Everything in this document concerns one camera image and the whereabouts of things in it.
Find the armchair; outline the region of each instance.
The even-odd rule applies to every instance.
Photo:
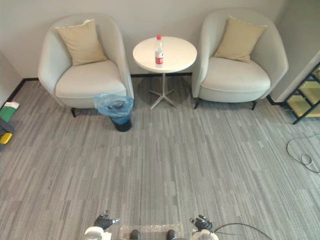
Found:
[[[250,63],[213,57],[223,38],[227,19],[232,16],[254,25],[267,25],[251,53]],[[265,98],[288,70],[281,37],[271,20],[258,12],[226,8],[209,14],[202,25],[198,55],[192,74],[192,96],[202,100],[240,103]]]
[[[79,25],[87,19],[94,19],[98,39],[108,60],[72,66],[72,59],[55,27]],[[53,24],[43,43],[38,78],[61,106],[71,108],[74,117],[75,108],[94,108],[94,97],[99,94],[134,98],[120,29],[104,14],[76,14]]]

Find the trash can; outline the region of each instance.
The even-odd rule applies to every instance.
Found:
[[[134,99],[128,96],[115,94],[100,94],[94,98],[94,106],[99,113],[109,116],[119,132],[131,129],[130,113]]]

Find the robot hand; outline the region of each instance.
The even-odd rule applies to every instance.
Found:
[[[195,220],[193,218],[190,218],[190,222],[195,225],[199,232],[203,229],[206,229],[211,233],[214,232],[212,221],[208,220],[205,216],[199,215],[199,218],[196,217]]]
[[[109,216],[108,210],[105,210],[102,213],[100,213],[100,215],[94,221],[94,226],[100,227],[103,230],[106,230],[112,224],[117,224],[120,221],[120,218],[116,218],[116,219],[112,220],[112,219],[109,219],[108,216]]]

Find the table base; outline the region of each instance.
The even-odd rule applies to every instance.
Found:
[[[154,104],[152,104],[152,106],[150,107],[150,110],[152,110],[155,106],[158,105],[158,103],[161,102],[161,100],[166,100],[167,102],[169,102],[171,105],[175,106],[176,108],[178,108],[177,104],[172,101],[170,98],[167,97],[168,94],[172,93],[174,91],[174,89],[168,91],[166,93],[166,74],[162,73],[162,93],[160,92],[156,92],[153,90],[149,90],[150,93],[158,95],[159,98],[154,102]]]

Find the white wall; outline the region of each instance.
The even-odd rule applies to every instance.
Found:
[[[0,107],[22,81],[22,77],[0,51]]]
[[[140,41],[162,34],[197,45],[200,26],[212,10],[252,8],[275,21],[287,0],[0,0],[1,50],[24,78],[37,77],[47,29],[58,19],[76,13],[99,12],[119,24],[130,72],[145,73],[133,60]]]
[[[289,70],[270,96],[283,102],[320,61],[320,0],[288,1],[277,28]]]

